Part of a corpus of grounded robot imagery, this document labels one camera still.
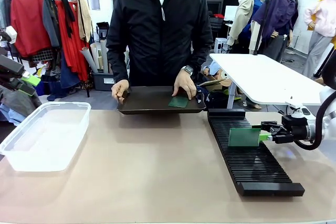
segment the transparent plastic bin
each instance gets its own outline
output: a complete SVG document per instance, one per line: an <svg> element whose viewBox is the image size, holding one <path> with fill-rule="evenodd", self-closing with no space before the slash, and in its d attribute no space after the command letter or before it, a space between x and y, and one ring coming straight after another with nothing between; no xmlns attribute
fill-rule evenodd
<svg viewBox="0 0 336 224"><path fill-rule="evenodd" d="M0 153L16 171L65 170L89 126L90 110L84 102L45 103L0 144Z"/></svg>

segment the hand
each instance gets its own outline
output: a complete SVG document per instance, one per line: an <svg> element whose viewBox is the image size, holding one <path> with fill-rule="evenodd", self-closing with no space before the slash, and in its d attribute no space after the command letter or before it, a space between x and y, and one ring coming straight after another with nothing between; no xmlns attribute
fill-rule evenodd
<svg viewBox="0 0 336 224"><path fill-rule="evenodd" d="M274 31L271 35L272 38L276 38L279 36L279 33L277 31Z"/></svg>
<svg viewBox="0 0 336 224"><path fill-rule="evenodd" d="M311 29L315 29L316 23L314 21L310 22L310 24L308 25Z"/></svg>
<svg viewBox="0 0 336 224"><path fill-rule="evenodd" d="M206 68L203 70L203 74L204 74L205 76L208 76L208 75L209 75L209 72L210 72L209 67L206 67Z"/></svg>
<svg viewBox="0 0 336 224"><path fill-rule="evenodd" d="M173 97L177 95L179 87L183 88L187 92L189 100L196 96L196 86L191 79L190 74L183 69L176 77L174 84L174 93L172 95Z"/></svg>
<svg viewBox="0 0 336 224"><path fill-rule="evenodd" d="M288 42L287 42L287 46L289 47L290 44L292 43L293 41L293 31L292 30L289 30L289 39L288 39Z"/></svg>
<svg viewBox="0 0 336 224"><path fill-rule="evenodd" d="M118 102L121 102L121 104L124 102L125 98L122 97L124 92L130 87L130 84L128 80L121 80L117 82L112 87L112 97L116 99Z"/></svg>

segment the gray pants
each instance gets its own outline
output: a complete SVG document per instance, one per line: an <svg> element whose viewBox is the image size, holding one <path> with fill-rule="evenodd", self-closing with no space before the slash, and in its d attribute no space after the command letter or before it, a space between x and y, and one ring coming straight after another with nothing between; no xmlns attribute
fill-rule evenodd
<svg viewBox="0 0 336 224"><path fill-rule="evenodd" d="M302 73L304 76L314 79L314 72L331 40L332 37L325 37L318 32L313 31L309 42L308 59Z"/></svg>
<svg viewBox="0 0 336 224"><path fill-rule="evenodd" d="M279 35L276 38L272 38L267 47L261 52L263 55L281 63L283 52L287 47L288 36Z"/></svg>

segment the man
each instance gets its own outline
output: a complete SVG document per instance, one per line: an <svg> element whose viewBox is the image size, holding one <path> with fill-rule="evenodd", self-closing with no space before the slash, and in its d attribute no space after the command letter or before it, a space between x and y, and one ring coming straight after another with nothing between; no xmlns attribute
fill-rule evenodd
<svg viewBox="0 0 336 224"><path fill-rule="evenodd" d="M212 32L206 0L117 0L107 36L108 59L122 101L131 86L172 86L196 96L192 80L201 70ZM130 76L124 61L130 50Z"/></svg>

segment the tan table surface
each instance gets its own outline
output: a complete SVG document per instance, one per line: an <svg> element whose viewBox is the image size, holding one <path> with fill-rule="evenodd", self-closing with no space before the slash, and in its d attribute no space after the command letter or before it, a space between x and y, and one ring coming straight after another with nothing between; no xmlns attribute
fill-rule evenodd
<svg viewBox="0 0 336 224"><path fill-rule="evenodd" d="M247 113L251 123L280 120ZM11 223L297 222L336 218L336 167L319 151L268 143L301 198L238 195L206 113L162 117L91 111L61 173L0 162L0 221Z"/></svg>

